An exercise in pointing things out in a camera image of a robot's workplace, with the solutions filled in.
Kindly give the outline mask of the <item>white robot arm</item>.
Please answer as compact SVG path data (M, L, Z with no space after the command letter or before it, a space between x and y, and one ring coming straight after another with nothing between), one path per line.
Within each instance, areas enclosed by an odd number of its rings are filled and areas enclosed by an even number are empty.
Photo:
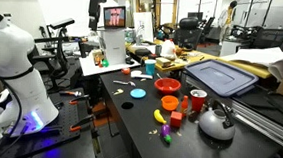
M9 85L3 93L8 92L12 98L5 107L0 106L0 136L17 120L13 136L19 136L25 125L25 134L39 132L59 115L40 72L28 59L34 47L27 31L0 15L0 78Z

